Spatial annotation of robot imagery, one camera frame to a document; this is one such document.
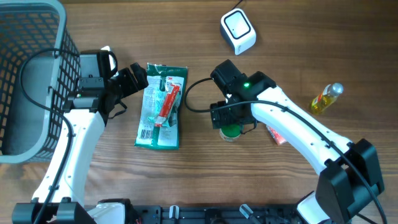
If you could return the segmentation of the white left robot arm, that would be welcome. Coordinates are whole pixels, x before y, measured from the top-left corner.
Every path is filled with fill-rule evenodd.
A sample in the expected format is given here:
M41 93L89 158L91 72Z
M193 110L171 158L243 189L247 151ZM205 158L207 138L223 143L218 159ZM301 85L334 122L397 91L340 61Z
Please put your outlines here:
M28 101L62 120L62 130L45 178L29 203L16 204L13 223L134 223L139 218L128 199L104 200L87 211L84 193L110 112L123 98L148 86L147 72L138 63L119 70L115 54L108 50L85 51L78 57L83 63L81 77L61 111L35 101L19 84Z

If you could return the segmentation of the green lid chicken jar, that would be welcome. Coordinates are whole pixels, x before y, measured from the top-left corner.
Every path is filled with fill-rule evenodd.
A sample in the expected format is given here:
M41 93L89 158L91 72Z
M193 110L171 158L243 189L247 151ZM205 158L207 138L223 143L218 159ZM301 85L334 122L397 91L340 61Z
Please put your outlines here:
M238 124L231 124L220 129L221 138L227 142L233 142L237 140L240 135L240 126Z

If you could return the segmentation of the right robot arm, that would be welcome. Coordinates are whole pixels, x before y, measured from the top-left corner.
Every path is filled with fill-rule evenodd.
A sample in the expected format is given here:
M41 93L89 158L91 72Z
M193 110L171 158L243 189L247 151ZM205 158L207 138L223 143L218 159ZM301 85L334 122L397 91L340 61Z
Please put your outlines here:
M225 60L210 77L225 97L210 106L215 129L264 123L296 148L318 174L316 190L297 205L307 223L327 219L348 223L384 191L377 151L369 141L353 143L334 133L260 71L247 76Z

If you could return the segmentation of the red white tissue pack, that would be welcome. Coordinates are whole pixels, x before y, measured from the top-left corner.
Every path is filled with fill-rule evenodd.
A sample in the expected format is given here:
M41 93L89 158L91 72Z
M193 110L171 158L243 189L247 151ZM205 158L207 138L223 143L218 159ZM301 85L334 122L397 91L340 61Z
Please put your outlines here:
M287 140L282 135L280 135L275 129L273 129L268 125L266 126L266 128L278 146L287 142Z

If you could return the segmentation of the clear teal wipes packet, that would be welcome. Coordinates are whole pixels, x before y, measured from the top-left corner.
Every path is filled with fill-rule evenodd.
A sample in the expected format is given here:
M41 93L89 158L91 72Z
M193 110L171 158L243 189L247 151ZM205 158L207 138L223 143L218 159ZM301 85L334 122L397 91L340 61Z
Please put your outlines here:
M165 89L165 91L156 90L154 94L154 104L152 107L152 111L148 116L148 120L150 123L155 126L155 117L159 114L160 109L163 105L166 94L170 92L170 86Z

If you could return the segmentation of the yellow liquid bottle silver cap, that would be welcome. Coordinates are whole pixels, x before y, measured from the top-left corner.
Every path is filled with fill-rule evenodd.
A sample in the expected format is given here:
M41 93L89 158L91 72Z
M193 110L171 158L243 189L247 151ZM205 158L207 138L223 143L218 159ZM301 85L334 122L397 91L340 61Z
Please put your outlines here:
M337 98L343 93L343 90L343 85L340 83L327 85L325 89L310 103L310 112L312 114L322 114L337 100Z

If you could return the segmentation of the green 3M gloves package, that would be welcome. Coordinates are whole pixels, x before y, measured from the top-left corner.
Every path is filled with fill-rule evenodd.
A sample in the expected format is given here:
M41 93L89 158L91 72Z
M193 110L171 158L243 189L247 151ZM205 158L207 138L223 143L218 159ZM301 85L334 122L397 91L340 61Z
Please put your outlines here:
M144 89L142 99L141 117L134 143L138 147L155 150L177 150L179 148L179 112L185 93L187 67L171 67L166 65L147 65L148 87ZM171 84L180 86L180 99L177 108L177 124L170 128L155 127L147 119L154 104L156 90L165 91Z

